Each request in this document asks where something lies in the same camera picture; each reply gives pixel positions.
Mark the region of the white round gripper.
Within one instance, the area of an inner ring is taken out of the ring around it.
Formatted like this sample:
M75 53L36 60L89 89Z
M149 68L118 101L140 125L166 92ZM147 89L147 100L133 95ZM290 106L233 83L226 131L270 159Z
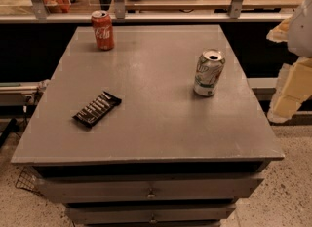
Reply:
M268 32L266 39L288 41L288 50L300 56L294 64L282 66L267 113L270 122L285 123L312 96L312 0L304 0L291 18Z

